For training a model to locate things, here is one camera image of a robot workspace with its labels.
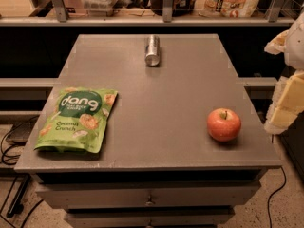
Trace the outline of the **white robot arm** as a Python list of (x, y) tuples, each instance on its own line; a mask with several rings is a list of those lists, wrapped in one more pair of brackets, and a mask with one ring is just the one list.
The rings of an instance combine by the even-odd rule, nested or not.
[(283, 53), (285, 64), (294, 69), (292, 76), (281, 76), (277, 81), (272, 104), (266, 114), (265, 130), (278, 135), (304, 111), (304, 13), (288, 30), (269, 42), (264, 51), (274, 55)]

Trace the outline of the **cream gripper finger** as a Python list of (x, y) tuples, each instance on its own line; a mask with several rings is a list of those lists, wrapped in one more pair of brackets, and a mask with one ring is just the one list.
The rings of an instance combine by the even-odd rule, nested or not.
[(304, 71), (289, 78), (281, 76), (275, 85), (272, 103), (266, 114), (264, 129), (278, 135), (289, 128), (304, 111)]

